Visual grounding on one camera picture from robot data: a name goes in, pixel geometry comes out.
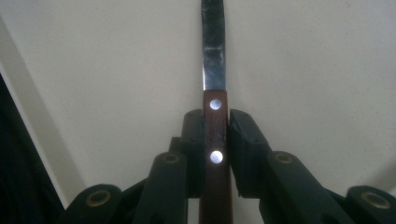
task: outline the metal rivet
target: metal rivet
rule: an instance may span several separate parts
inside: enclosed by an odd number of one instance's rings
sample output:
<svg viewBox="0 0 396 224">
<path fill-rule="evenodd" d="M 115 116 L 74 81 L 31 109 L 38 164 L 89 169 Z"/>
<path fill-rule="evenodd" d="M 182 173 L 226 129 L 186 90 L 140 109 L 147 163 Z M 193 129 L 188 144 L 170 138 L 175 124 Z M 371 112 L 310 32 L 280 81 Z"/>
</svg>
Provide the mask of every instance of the metal rivet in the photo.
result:
<svg viewBox="0 0 396 224">
<path fill-rule="evenodd" d="M 221 163 L 221 161 L 222 161 L 222 154 L 221 154 L 221 152 L 219 152 L 219 151 L 213 151 L 213 152 L 210 154 L 210 160 L 211 160 L 213 163 Z"/>
<path fill-rule="evenodd" d="M 176 154 L 168 154 L 166 156 L 163 157 L 163 161 L 166 163 L 176 163 L 180 160 L 180 158 L 178 157 L 178 155 Z"/>
<path fill-rule="evenodd" d="M 293 159 L 289 155 L 281 154 L 281 153 L 276 154 L 275 158 L 277 161 L 280 161 L 285 164 L 291 163 L 293 161 Z"/>
<path fill-rule="evenodd" d="M 111 198 L 111 193 L 107 189 L 99 189 L 87 197 L 85 202 L 89 207 L 97 207 L 107 203 Z"/>
<path fill-rule="evenodd" d="M 221 101 L 218 99 L 214 99 L 210 102 L 210 108 L 213 110 L 218 110 L 221 108 Z"/>
<path fill-rule="evenodd" d="M 380 209 L 389 209 L 390 208 L 390 202 L 382 197 L 381 195 L 378 195 L 376 193 L 366 191 L 361 194 L 361 198 L 370 204 L 371 206 L 374 206 L 376 208 Z"/>
</svg>

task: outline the knife handle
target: knife handle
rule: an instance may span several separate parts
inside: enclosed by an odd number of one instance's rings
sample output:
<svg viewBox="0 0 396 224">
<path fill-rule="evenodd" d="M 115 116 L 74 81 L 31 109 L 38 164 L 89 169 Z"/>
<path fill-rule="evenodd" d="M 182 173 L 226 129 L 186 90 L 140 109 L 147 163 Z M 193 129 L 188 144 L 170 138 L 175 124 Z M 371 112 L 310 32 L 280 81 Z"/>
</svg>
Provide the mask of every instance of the knife handle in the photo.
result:
<svg viewBox="0 0 396 224">
<path fill-rule="evenodd" d="M 226 150 L 227 91 L 204 91 L 205 183 L 200 224 L 232 224 L 230 166 Z"/>
</svg>

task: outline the knife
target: knife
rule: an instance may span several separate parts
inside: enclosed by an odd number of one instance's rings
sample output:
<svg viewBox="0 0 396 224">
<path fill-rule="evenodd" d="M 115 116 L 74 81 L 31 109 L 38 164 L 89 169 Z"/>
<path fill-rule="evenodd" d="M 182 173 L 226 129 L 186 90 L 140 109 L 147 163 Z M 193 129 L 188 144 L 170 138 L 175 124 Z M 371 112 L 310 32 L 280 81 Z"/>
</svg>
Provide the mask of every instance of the knife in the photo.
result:
<svg viewBox="0 0 396 224">
<path fill-rule="evenodd" d="M 225 28 L 222 0 L 202 0 L 205 183 L 199 223 L 233 223 L 225 82 Z"/>
</svg>

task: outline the brown handle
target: brown handle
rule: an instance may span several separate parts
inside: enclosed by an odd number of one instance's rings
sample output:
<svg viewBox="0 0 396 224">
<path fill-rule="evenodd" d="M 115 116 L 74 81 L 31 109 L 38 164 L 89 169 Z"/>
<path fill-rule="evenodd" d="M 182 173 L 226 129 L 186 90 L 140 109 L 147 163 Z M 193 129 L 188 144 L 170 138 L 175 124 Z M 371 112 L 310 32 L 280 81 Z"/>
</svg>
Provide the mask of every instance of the brown handle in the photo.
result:
<svg viewBox="0 0 396 224">
<path fill-rule="evenodd" d="M 232 224 L 230 166 L 226 151 L 227 91 L 204 91 L 204 125 L 205 183 L 199 223 Z"/>
</svg>

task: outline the metal grommet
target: metal grommet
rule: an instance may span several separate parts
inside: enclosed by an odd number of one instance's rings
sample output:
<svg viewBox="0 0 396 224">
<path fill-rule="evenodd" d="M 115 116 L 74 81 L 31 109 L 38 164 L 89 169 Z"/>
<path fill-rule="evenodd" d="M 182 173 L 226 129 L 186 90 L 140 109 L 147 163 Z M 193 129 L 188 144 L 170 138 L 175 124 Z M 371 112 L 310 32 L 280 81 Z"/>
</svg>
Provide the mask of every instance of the metal grommet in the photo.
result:
<svg viewBox="0 0 396 224">
<path fill-rule="evenodd" d="M 289 155 L 283 153 L 276 154 L 275 158 L 277 161 L 280 161 L 285 164 L 291 163 L 293 161 L 293 159 Z"/>
<path fill-rule="evenodd" d="M 166 163 L 176 163 L 180 160 L 180 158 L 178 157 L 178 155 L 176 154 L 168 154 L 166 156 L 163 157 L 163 161 Z"/>
<path fill-rule="evenodd" d="M 107 189 L 99 189 L 87 197 L 85 202 L 89 207 L 96 207 L 107 203 L 111 198 L 111 193 Z"/>
<path fill-rule="evenodd" d="M 389 209 L 390 208 L 390 202 L 382 197 L 379 194 L 373 193 L 371 191 L 365 191 L 361 194 L 361 198 L 370 204 L 371 206 L 374 206 L 376 208 L 380 209 Z"/>
</svg>

